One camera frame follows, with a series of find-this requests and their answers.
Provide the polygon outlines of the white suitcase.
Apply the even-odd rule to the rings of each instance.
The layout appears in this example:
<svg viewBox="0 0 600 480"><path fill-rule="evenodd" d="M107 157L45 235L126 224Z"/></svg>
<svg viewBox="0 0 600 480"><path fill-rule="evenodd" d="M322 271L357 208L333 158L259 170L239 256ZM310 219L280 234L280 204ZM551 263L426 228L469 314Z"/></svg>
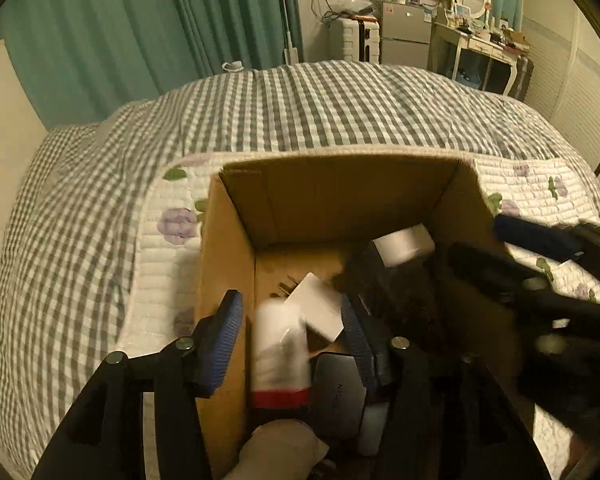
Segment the white suitcase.
<svg viewBox="0 0 600 480"><path fill-rule="evenodd" d="M329 58L348 62L380 62L380 26L372 16L337 18L328 26Z"/></svg>

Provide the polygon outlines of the dark hard suitcase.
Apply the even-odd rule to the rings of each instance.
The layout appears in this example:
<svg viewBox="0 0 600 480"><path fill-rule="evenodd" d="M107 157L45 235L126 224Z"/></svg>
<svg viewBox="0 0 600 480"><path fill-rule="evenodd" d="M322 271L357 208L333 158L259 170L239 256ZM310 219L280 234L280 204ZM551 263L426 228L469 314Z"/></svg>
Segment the dark hard suitcase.
<svg viewBox="0 0 600 480"><path fill-rule="evenodd" d="M531 77L534 71L534 64L528 56L521 55L517 60L517 75L509 95L518 101L524 102L527 95Z"/></svg>

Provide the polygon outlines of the white power adapter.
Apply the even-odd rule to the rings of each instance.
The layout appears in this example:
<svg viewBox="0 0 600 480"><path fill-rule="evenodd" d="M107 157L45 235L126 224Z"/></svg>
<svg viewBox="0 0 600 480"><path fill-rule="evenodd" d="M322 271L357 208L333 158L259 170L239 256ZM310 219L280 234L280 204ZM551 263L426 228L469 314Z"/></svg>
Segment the white power adapter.
<svg viewBox="0 0 600 480"><path fill-rule="evenodd" d="M375 238L372 243L386 268L402 266L434 252L434 240L422 224Z"/></svg>

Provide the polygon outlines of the grey checkered bed cover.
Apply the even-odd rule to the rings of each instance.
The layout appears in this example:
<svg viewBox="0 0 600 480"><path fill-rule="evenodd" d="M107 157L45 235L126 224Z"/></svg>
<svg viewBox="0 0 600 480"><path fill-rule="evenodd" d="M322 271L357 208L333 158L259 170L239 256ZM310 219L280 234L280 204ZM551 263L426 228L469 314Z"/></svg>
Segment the grey checkered bed cover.
<svg viewBox="0 0 600 480"><path fill-rule="evenodd" d="M600 224L600 184L536 110L420 68L248 70L55 129L36 150L0 257L0 456L30 478L100 360L159 349L194 310L209 180L278 152L467 159L495 212Z"/></svg>

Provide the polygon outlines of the white louvered wardrobe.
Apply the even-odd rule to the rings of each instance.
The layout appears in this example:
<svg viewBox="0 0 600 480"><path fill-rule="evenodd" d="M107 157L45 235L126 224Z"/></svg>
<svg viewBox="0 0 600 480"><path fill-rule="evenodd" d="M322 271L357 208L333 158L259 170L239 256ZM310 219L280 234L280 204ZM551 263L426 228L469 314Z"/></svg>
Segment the white louvered wardrobe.
<svg viewBox="0 0 600 480"><path fill-rule="evenodd" d="M600 38L573 0L522 0L521 31L534 65L524 98L600 166Z"/></svg>

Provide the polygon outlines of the white cube charger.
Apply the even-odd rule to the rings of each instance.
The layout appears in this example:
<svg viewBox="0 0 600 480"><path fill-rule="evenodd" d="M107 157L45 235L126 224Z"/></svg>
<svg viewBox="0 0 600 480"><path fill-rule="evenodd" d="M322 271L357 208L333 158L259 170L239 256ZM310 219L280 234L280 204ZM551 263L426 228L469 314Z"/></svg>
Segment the white cube charger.
<svg viewBox="0 0 600 480"><path fill-rule="evenodd" d="M285 304L297 309L304 324L323 339L334 342L340 336L342 295L315 274L306 274Z"/></svg>

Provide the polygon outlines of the teal window curtain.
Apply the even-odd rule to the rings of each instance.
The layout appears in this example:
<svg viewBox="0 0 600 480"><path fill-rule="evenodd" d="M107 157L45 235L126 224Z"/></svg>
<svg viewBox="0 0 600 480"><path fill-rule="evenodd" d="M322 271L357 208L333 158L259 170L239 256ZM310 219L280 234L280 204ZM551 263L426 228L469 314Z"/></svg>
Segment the teal window curtain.
<svg viewBox="0 0 600 480"><path fill-rule="evenodd" d="M302 44L297 0L6 0L0 36L47 128L100 122L228 62L279 66Z"/></svg>

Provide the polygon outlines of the silver mini fridge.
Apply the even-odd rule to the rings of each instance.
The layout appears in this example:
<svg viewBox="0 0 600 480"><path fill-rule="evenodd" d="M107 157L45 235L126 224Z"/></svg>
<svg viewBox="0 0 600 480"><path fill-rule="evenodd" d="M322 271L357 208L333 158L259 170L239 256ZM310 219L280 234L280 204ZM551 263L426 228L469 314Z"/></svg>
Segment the silver mini fridge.
<svg viewBox="0 0 600 480"><path fill-rule="evenodd" d="M380 11L380 62L427 67L431 15L422 6L388 3Z"/></svg>

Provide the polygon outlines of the white floral quilted mat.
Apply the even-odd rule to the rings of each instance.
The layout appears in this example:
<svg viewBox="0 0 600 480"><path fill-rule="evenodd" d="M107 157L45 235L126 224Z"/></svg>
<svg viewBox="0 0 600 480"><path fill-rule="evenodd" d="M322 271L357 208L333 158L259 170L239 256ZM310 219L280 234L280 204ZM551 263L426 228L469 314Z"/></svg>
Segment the white floral quilted mat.
<svg viewBox="0 0 600 480"><path fill-rule="evenodd" d="M492 243L497 212L552 226L600 225L600 186L559 156L508 160L436 150L193 155L163 171L140 207L132 289L118 348L144 356L190 333L230 289L242 326L220 388L198 402L212 476L247 434L259 310L284 285L314 294L298 322L309 354L343 351L335 276L347 252L421 224L435 242Z"/></svg>

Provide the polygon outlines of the black rectangular case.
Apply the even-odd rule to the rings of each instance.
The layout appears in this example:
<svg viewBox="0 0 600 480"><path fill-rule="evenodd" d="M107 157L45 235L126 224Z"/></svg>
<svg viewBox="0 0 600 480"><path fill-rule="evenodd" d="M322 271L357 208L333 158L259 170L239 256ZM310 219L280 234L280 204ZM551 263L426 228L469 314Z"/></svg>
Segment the black rectangular case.
<svg viewBox="0 0 600 480"><path fill-rule="evenodd" d="M315 358L309 413L314 430L325 439L358 434L366 399L353 356L323 352Z"/></svg>

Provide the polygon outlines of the brown cardboard box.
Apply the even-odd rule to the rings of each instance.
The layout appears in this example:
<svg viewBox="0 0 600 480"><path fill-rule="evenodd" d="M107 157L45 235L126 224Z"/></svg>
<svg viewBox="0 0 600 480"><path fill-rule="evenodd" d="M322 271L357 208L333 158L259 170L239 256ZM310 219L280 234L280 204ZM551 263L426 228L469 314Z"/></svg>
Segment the brown cardboard box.
<svg viewBox="0 0 600 480"><path fill-rule="evenodd" d="M214 478L238 462L251 418L251 332L256 307L284 278L330 281L356 248L422 224L434 244L464 243L506 257L478 177L459 159L313 155L232 162L213 176L201 231L199 304L205 316L235 289L242 326L222 386L199 405ZM520 342L504 308L458 280L443 257L413 287L432 297L422 322L432 348L476 356L532 437L532 406L514 390ZM351 458L349 478L375 479L374 460Z"/></svg>

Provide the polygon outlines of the blue storage basket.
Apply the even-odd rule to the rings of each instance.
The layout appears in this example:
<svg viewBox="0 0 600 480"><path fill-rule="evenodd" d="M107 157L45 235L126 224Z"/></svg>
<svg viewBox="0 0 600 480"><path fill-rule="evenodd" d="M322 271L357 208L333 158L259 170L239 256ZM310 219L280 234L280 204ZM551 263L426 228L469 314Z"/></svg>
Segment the blue storage basket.
<svg viewBox="0 0 600 480"><path fill-rule="evenodd" d="M475 67L460 67L456 73L455 81L474 89L479 89L482 85L479 70Z"/></svg>

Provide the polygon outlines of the white dressing table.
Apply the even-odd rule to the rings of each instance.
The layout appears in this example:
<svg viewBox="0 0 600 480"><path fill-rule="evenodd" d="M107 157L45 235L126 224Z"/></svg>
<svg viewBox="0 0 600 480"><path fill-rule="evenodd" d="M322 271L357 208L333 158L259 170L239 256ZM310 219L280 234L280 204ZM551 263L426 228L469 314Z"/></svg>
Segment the white dressing table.
<svg viewBox="0 0 600 480"><path fill-rule="evenodd" d="M510 96L518 75L518 53L500 44L494 44L492 41L486 41L477 38L473 34L462 32L457 28L438 22L431 24L427 70L431 73L442 74L445 60L448 58L449 53L452 53L451 79L456 80L460 68L460 57L464 51L481 55L488 60L486 74L482 80L482 90L486 88L486 84L490 79L493 63L498 62L507 65L509 67L509 77L503 94L504 96Z"/></svg>

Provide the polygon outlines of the white bottle red cap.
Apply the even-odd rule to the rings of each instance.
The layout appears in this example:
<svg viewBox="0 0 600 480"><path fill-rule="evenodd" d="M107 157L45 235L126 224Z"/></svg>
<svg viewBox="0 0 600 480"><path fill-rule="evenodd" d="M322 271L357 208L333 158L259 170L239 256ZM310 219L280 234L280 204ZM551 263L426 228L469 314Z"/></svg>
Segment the white bottle red cap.
<svg viewBox="0 0 600 480"><path fill-rule="evenodd" d="M311 369L298 304L282 298L263 301L254 311L251 344L251 405L257 410L306 406Z"/></svg>

